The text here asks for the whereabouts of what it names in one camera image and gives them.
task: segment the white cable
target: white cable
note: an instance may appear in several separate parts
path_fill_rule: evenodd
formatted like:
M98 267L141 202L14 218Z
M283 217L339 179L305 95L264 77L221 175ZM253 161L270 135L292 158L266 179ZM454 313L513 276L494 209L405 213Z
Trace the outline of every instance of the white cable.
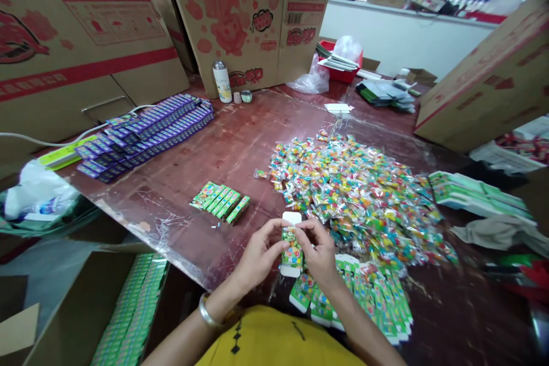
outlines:
M129 113L134 113L135 111L139 110L139 109L143 109L143 108L146 108L146 107L154 107L154 105L144 105L144 106L139 106L139 107L136 107L135 109L133 109L132 111L130 111ZM80 136L78 136L76 138L76 140L70 142L70 143L47 143L47 142L43 142L41 140L36 140L32 137L29 137L29 136L26 136L24 134L19 134L19 133L0 133L0 137L4 136L4 137L19 137L23 140L28 140L32 143L36 143L36 144L40 144L40 145L43 145L43 146L52 146L52 147L67 147L67 146L70 146L70 145L73 145L75 143L78 143L80 140L82 140L86 135L88 135L89 133L91 132L94 132L96 130L99 130L99 129L102 129L104 128L105 126L107 126L108 124L105 123L105 124L102 124L101 126L96 126L94 127L93 129L89 129L85 132L83 132Z

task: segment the yellow shirt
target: yellow shirt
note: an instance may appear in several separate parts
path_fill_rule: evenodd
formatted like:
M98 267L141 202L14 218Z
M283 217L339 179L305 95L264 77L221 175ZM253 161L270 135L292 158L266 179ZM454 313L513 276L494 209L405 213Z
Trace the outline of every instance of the yellow shirt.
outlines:
M248 309L197 363L198 366L285 364L364 366L321 326L265 306Z

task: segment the white wall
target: white wall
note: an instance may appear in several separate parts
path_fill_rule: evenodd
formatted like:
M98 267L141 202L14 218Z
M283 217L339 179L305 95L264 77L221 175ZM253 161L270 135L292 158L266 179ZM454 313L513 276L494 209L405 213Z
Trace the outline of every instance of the white wall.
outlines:
M490 23L418 14L365 2L329 0L320 35L350 34L364 57L381 61L378 72L393 76L402 67L426 69L443 78L490 32Z

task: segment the hand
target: hand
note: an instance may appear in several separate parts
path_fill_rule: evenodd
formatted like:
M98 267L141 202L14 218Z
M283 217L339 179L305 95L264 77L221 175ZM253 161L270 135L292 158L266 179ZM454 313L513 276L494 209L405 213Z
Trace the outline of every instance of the hand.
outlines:
M270 246L270 233L275 228L281 229L291 225L290 222L280 218L271 219L250 238L248 246L232 274L246 293L265 280L276 258L290 247L290 243L282 240Z
M296 224L296 238L300 244L307 267L320 289L327 293L337 287L341 277L336 267L336 247L332 236L328 234L318 219L310 219ZM309 238L302 229L312 230L316 237L316 245L312 246Z

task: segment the silver bangle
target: silver bangle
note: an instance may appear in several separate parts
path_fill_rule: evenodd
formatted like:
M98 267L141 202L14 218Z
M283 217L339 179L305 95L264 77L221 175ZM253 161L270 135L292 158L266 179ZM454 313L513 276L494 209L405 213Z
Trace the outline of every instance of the silver bangle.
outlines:
M202 296L200 296L200 303L198 303L198 311L200 312L200 316L204 319L204 321L208 324L208 326L211 326L216 329L222 328L224 325L219 324L215 320L212 319L208 311L206 310L206 306L204 302L206 302L206 298L210 296L210 293L204 293Z

